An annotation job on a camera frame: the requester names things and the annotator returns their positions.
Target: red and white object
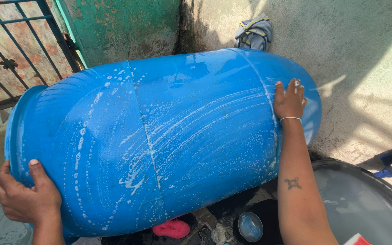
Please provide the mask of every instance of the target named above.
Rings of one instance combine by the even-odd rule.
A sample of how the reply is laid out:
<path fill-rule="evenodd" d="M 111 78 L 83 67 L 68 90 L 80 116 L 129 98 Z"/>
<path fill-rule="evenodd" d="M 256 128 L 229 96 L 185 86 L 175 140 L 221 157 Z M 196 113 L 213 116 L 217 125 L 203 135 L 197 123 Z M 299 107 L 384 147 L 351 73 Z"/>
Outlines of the red and white object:
<path fill-rule="evenodd" d="M 361 234 L 357 233 L 352 236 L 344 245 L 372 245 Z"/>

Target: pink scrubber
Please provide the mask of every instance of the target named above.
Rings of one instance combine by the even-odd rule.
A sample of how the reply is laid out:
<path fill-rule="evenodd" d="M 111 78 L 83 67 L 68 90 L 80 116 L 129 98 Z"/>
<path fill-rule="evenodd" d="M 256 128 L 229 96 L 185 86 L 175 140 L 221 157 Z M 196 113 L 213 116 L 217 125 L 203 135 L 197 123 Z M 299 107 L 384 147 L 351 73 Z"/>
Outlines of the pink scrubber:
<path fill-rule="evenodd" d="M 166 223 L 152 227 L 152 231 L 157 236 L 168 236 L 180 239 L 187 236 L 190 232 L 190 226 L 181 220 L 169 220 Z"/>

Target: concrete wall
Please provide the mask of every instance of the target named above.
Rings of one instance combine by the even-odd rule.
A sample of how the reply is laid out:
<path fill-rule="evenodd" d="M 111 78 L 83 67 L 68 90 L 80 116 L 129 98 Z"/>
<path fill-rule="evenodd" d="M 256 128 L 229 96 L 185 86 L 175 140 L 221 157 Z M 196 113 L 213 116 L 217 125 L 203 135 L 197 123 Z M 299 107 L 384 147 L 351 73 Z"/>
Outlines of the concrete wall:
<path fill-rule="evenodd" d="M 232 47 L 239 21 L 261 12 L 273 24 L 269 51 L 319 86 L 323 118 L 311 151 L 381 170 L 374 156 L 392 149 L 392 0 L 183 0 L 180 49 Z"/>
<path fill-rule="evenodd" d="M 174 50 L 179 0 L 60 1 L 88 67 L 170 55 Z"/>
<path fill-rule="evenodd" d="M 53 0 L 47 1 L 53 16 L 64 33 L 67 31 L 66 26 L 62 20 L 60 12 Z M 39 6 L 36 2 L 19 3 L 22 10 L 27 17 L 43 16 Z M 0 5 L 0 18 L 2 20 L 13 20 L 22 18 L 17 11 L 14 4 Z M 45 20 L 32 20 L 31 25 L 43 43 L 46 51 L 49 53 L 55 66 L 59 70 L 63 78 L 72 74 L 72 69 L 69 66 L 63 52 L 58 46 L 57 40 L 54 37 L 49 25 Z M 45 56 L 45 53 L 40 48 L 30 28 L 25 22 L 17 22 L 6 24 L 8 30 L 14 36 L 16 41 L 27 54 L 36 69 L 42 75 L 48 85 L 51 85 L 60 79 L 53 70 L 50 62 Z M 20 53 L 14 42 L 10 39 L 3 27 L 0 25 L 0 51 L 7 59 L 13 59 L 18 66 L 15 68 L 19 76 L 25 81 L 28 86 L 35 86 L 43 84 L 30 64 L 26 61 L 24 56 Z M 0 82 L 7 88 L 7 90 L 14 96 L 24 93 L 25 87 L 15 77 L 11 70 L 3 69 L 0 65 Z M 0 88 L 0 101 L 9 98 L 9 96 Z"/>

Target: forearm tattoo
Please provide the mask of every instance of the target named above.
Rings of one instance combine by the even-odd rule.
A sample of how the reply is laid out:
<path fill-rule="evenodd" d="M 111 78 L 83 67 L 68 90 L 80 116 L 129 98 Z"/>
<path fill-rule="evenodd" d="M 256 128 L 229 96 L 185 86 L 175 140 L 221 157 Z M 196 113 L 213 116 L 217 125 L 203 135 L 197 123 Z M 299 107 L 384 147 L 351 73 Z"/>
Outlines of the forearm tattoo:
<path fill-rule="evenodd" d="M 294 178 L 293 180 L 285 179 L 286 182 L 288 182 L 288 189 L 291 190 L 293 187 L 297 187 L 299 189 L 302 189 L 302 186 L 299 185 L 299 177 Z"/>

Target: metal bowl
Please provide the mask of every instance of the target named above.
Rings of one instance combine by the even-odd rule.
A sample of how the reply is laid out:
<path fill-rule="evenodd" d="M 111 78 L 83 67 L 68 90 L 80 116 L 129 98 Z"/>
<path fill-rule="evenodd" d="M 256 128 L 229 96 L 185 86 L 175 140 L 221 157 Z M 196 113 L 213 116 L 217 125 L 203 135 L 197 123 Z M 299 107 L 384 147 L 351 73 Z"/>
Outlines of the metal bowl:
<path fill-rule="evenodd" d="M 238 218 L 238 231 L 248 242 L 258 242 L 263 236 L 263 223 L 251 212 L 244 212 Z"/>

